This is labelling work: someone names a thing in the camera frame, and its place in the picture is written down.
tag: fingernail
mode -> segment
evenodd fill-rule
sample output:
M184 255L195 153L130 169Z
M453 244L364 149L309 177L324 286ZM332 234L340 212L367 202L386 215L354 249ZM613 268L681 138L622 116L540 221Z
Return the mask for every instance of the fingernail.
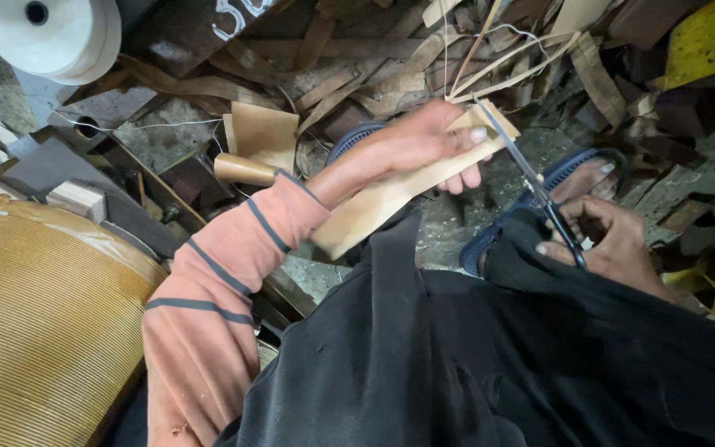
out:
M486 127L473 127L470 131L470 139L474 143L481 143L487 139L487 128Z

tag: scissors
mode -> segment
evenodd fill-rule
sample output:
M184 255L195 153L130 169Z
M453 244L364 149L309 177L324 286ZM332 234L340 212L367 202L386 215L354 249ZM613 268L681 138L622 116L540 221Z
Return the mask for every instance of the scissors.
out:
M487 110L487 107L485 107L476 97L473 98L473 102L478 104L479 107L482 107L482 111L485 115L487 115L487 118L489 118L492 126L496 128L498 134L504 139L504 143L506 143L511 157L515 160L517 167L520 168L523 173L523 181L531 190L531 193L534 195L537 202L540 203L542 209L545 210L545 214L551 222L553 222L556 231L558 231L561 238L564 239L567 248L569 248L570 252L573 254L575 265L581 267L581 269L585 271L590 271L589 267L586 266L586 260L584 260L581 243L578 242L578 238L575 237L575 233L573 233L573 230L570 228L570 224L567 223L567 220L562 215L559 207L556 206L553 199L551 199L551 194L547 191L547 189L545 189L545 186L542 184L540 178L537 177L537 173L533 168L531 168L531 165L528 164L526 158L521 154L521 150L517 148L517 145L511 140L509 135L507 135L498 120L492 116L489 110Z

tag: white wire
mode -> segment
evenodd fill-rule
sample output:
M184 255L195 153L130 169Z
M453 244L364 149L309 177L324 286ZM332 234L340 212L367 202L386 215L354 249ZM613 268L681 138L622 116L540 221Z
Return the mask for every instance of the white wire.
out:
M60 116L60 118L63 118L65 121L68 121L68 122L71 123L71 124L77 124L77 125L79 125L79 126L92 127L93 129L101 130L102 132L114 132L114 131L116 131L116 130L139 130L139 129L147 129L147 128L149 128L149 127L175 127L175 126L182 126L182 125L184 125L184 124L203 124L203 123L214 123L214 122L217 122L217 121L220 121L220 122L223 121L222 118L218 118L218 119L207 119L206 121L185 121L185 122L183 122L183 123L176 123L176 124L150 124L150 125L148 125L148 126L125 127L125 128L121 128L121 129L102 129L101 127L95 127L95 126L93 126L92 124L79 123L78 121L74 121L74 120L72 120L72 119L70 119L70 118L66 118L65 115L62 115L61 113L59 113L58 111L54 110L54 109L51 108L51 107L45 106L43 103L40 103L37 99L34 99L34 98L31 98L31 99L32 99L36 104L38 104L39 106L44 107L44 108L46 108L46 109L49 109L51 112L56 113L57 115Z

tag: scissor blade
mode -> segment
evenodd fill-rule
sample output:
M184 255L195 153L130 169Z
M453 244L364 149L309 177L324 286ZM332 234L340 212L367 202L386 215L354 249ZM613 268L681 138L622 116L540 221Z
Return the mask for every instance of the scissor blade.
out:
M485 113L485 115L487 115L487 118L492 123L492 126L496 128L498 134L501 136L501 138L504 139L504 143L506 143L507 149L509 150L511 157L515 159L515 163L518 165L518 167L521 168L521 171L523 171L523 176L525 176L535 196L537 196L537 198L541 200L545 199L545 197L548 197L547 192L545 191L545 187L542 186L542 182L539 178L537 178L537 172L531 167L531 165L528 164L526 157L523 157L523 154L521 154L521 150L517 148L515 142L511 140L504 128L501 127L501 124L498 122L496 117L492 116L490 111L487 110L487 107L485 107L478 99L474 99L473 101L476 102L479 107L482 107L482 111Z

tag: yellow coil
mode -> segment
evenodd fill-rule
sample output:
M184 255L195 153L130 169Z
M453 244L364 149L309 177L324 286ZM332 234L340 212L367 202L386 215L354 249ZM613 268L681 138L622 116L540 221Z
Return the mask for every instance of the yellow coil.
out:
M143 356L154 285L69 234L5 214L0 445L85 445Z

